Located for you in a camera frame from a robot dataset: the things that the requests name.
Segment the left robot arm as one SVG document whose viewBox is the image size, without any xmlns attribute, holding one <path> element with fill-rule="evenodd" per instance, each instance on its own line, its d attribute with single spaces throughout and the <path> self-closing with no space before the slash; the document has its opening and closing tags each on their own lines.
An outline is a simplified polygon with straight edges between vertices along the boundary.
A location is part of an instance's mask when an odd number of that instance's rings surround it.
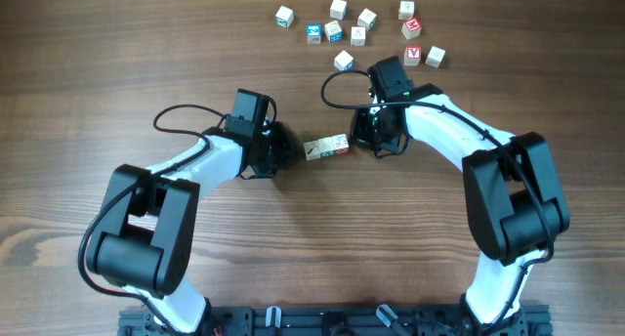
<svg viewBox="0 0 625 336">
<path fill-rule="evenodd" d="M 187 268 L 199 201 L 252 169 L 270 179 L 296 155 L 274 100 L 240 89 L 233 109 L 196 134 L 192 148 L 147 168 L 117 167 L 100 212 L 81 240 L 77 266 L 94 290 L 133 298 L 120 335 L 249 335 L 249 308 L 213 308 Z"/>
</svg>

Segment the red-sided number eight block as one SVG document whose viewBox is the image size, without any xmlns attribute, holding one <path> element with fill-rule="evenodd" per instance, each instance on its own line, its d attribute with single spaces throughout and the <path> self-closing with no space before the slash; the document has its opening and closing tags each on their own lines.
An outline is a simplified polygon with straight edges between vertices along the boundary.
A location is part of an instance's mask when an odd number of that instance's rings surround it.
<svg viewBox="0 0 625 336">
<path fill-rule="evenodd" d="M 347 153 L 350 150 L 349 140 L 346 134 L 331 137 L 335 154 Z"/>
</svg>

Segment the hammer picture wooden block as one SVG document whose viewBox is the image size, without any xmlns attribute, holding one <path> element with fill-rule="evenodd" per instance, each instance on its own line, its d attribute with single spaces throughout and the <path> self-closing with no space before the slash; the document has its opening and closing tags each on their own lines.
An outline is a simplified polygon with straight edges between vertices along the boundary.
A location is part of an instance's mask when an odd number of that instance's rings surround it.
<svg viewBox="0 0 625 336">
<path fill-rule="evenodd" d="M 308 161 L 320 158 L 318 140 L 304 143 L 305 156 Z"/>
</svg>

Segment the green V wooden block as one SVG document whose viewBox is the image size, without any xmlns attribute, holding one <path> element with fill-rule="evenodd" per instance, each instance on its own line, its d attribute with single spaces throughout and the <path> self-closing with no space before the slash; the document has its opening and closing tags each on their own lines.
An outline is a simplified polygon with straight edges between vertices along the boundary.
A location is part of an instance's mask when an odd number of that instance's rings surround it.
<svg viewBox="0 0 625 336">
<path fill-rule="evenodd" d="M 329 157 L 335 154 L 335 147 L 332 137 L 318 140 L 318 150 L 321 157 Z"/>
</svg>

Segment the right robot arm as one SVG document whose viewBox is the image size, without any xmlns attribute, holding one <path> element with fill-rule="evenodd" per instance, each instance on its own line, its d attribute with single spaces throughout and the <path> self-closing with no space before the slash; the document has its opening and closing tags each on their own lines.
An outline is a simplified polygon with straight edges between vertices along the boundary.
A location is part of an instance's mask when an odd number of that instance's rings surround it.
<svg viewBox="0 0 625 336">
<path fill-rule="evenodd" d="M 531 269 L 549 262 L 570 216 L 545 139 L 497 131 L 455 106 L 441 89 L 416 86 L 398 57 L 363 72 L 373 104 L 356 110 L 351 137 L 378 158 L 405 153 L 411 140 L 434 148 L 463 175 L 468 225 L 480 250 L 464 304 L 474 329 L 493 334 L 512 322 Z"/>
</svg>

